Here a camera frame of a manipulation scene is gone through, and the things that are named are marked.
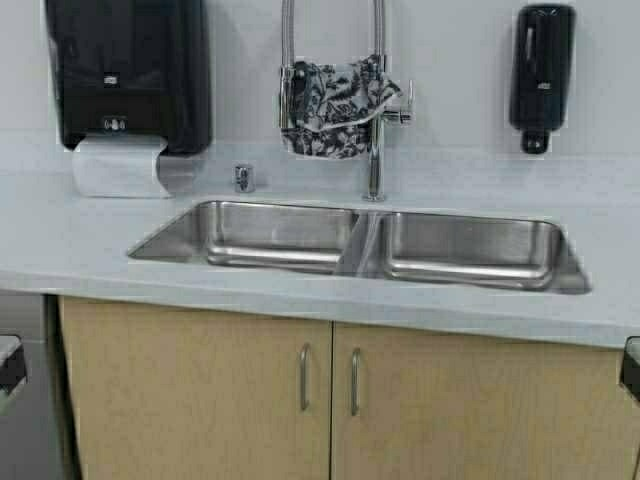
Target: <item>faucet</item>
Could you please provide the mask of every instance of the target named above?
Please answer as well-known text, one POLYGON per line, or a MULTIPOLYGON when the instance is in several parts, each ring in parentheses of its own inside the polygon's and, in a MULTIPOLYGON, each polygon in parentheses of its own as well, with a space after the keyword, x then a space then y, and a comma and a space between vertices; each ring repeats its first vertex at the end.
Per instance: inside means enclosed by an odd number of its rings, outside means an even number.
MULTIPOLYGON (((280 69, 279 127, 293 128, 291 106, 294 75, 294 7, 295 0, 282 0, 282 67, 280 69)), ((380 57, 383 72, 387 71, 385 0, 373 0, 374 8, 374 53, 380 57)), ((409 82, 408 101, 403 107, 388 107, 371 121, 369 145, 369 174, 363 198, 370 202, 383 202, 384 195, 384 129, 385 123, 408 125, 413 121, 413 82, 409 82)))

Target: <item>soap pump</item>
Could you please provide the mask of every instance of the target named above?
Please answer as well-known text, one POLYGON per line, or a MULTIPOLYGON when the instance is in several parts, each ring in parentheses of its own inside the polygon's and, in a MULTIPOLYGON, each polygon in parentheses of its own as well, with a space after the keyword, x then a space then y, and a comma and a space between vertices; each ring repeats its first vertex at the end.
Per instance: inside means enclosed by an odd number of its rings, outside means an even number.
POLYGON ((574 8, 560 4, 529 5, 518 16, 510 120, 526 153, 546 153, 564 123, 575 22, 574 8))

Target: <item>cabinet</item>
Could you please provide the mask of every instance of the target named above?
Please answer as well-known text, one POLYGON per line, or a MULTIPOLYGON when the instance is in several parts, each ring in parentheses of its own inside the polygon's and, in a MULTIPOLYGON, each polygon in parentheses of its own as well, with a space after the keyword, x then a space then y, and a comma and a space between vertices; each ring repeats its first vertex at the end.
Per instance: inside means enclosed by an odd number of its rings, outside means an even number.
POLYGON ((85 479, 328 479, 329 323, 71 298, 61 318, 85 479))
POLYGON ((617 351, 61 304, 85 478, 635 474, 640 408, 617 385, 617 351))
POLYGON ((620 360, 607 350, 337 325, 332 478, 632 480, 640 408, 617 385, 620 360))

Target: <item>white countertop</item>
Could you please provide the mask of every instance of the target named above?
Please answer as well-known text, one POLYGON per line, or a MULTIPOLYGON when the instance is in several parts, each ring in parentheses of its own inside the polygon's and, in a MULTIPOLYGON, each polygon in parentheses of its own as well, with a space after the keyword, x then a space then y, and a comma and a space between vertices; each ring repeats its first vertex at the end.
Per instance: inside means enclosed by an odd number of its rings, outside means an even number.
POLYGON ((5 145, 29 168, 0 172, 0 289, 615 348, 640 335, 637 159, 390 155, 389 201, 376 208, 560 225, 593 287, 566 296, 134 261, 130 248, 206 200, 372 208, 357 187, 363 162, 305 165, 277 149, 215 146, 190 194, 88 199, 76 193, 66 155, 21 141, 5 145), (227 180, 246 161, 268 185, 237 196, 227 180))

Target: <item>sink basin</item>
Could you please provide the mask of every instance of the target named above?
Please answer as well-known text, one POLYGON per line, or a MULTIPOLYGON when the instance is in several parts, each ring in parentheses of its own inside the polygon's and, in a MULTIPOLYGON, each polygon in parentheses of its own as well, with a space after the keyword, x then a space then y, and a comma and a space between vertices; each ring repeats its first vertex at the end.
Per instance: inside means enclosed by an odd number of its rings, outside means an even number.
POLYGON ((134 259, 333 273, 351 237, 351 210, 257 203, 199 205, 134 259))
POLYGON ((562 230, 541 221, 208 202, 129 256, 561 294, 590 291, 562 230))
POLYGON ((544 290, 567 263, 565 247, 546 222, 395 213, 384 219, 382 270, 400 280, 544 290))

